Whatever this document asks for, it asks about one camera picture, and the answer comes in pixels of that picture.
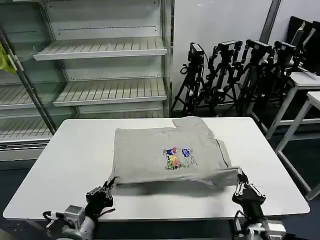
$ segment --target printed graphic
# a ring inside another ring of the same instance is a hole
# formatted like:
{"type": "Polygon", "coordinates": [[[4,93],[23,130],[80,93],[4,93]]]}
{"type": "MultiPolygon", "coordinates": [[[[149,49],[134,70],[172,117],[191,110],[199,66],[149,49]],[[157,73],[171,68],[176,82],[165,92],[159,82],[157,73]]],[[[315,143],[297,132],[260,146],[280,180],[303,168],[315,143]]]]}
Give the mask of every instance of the printed graphic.
{"type": "Polygon", "coordinates": [[[190,149],[182,148],[182,154],[184,157],[189,157],[190,156],[190,149]]]}
{"type": "Polygon", "coordinates": [[[176,154],[177,153],[177,148],[174,147],[172,149],[169,149],[169,150],[165,150],[166,151],[166,154],[167,155],[173,155],[173,154],[176,154]]]}
{"type": "Polygon", "coordinates": [[[166,158],[167,170],[176,170],[189,168],[192,165],[197,165],[194,157],[192,156],[192,149],[189,148],[177,148],[163,149],[163,155],[166,158]]]}

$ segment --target cable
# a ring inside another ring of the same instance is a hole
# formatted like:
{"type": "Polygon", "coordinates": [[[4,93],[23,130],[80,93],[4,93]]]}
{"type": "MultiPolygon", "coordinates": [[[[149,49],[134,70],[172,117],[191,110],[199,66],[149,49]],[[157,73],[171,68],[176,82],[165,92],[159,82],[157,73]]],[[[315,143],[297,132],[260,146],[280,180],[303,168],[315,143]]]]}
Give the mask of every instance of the cable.
{"type": "Polygon", "coordinates": [[[203,51],[203,53],[204,53],[204,56],[205,56],[205,58],[206,58],[206,62],[209,63],[209,59],[208,59],[208,57],[207,57],[207,54],[206,54],[205,50],[202,48],[202,46],[200,46],[200,44],[198,44],[198,45],[199,45],[199,47],[202,49],[202,51],[203,51]]]}
{"type": "MultiPolygon", "coordinates": [[[[241,214],[242,216],[244,216],[245,218],[247,218],[247,215],[245,215],[241,210],[238,210],[236,212],[236,214],[234,215],[234,218],[233,218],[233,227],[234,229],[236,230],[237,229],[237,226],[236,226],[236,221],[238,219],[238,215],[241,214]]],[[[236,231],[233,231],[233,234],[232,234],[232,240],[235,240],[235,236],[236,236],[236,231]]]]}
{"type": "Polygon", "coordinates": [[[103,213],[101,213],[101,214],[99,215],[99,218],[102,217],[102,216],[105,215],[105,214],[112,213],[112,212],[114,212],[115,210],[116,210],[115,208],[108,209],[108,210],[104,211],[103,213]]]}

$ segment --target refrigerator display case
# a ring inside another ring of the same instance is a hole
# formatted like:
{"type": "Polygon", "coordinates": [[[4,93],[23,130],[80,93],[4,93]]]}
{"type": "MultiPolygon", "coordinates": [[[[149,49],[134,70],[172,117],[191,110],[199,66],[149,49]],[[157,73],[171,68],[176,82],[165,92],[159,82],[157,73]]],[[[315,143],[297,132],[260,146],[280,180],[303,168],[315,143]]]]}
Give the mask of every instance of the refrigerator display case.
{"type": "Polygon", "coordinates": [[[66,119],[169,116],[173,0],[0,0],[0,143],[66,119]]]}

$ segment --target glass door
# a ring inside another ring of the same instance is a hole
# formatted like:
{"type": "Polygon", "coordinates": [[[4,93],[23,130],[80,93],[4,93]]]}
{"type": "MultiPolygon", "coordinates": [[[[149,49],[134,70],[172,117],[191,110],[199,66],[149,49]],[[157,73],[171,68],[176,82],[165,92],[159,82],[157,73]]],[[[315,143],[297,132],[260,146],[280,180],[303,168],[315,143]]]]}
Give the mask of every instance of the glass door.
{"type": "Polygon", "coordinates": [[[58,63],[33,58],[50,41],[42,19],[38,3],[0,3],[0,143],[48,141],[76,113],[52,105],[66,85],[58,63]]]}

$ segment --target yellow cloth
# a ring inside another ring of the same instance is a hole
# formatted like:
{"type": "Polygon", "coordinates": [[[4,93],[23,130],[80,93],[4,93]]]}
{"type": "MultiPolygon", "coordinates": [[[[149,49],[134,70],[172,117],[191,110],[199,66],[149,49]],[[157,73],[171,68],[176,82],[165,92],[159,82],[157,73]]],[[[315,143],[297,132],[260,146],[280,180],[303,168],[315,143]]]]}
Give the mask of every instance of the yellow cloth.
{"type": "Polygon", "coordinates": [[[16,74],[16,70],[12,66],[11,62],[8,59],[8,56],[4,50],[4,47],[0,43],[0,70],[7,71],[11,74],[16,74]]]}

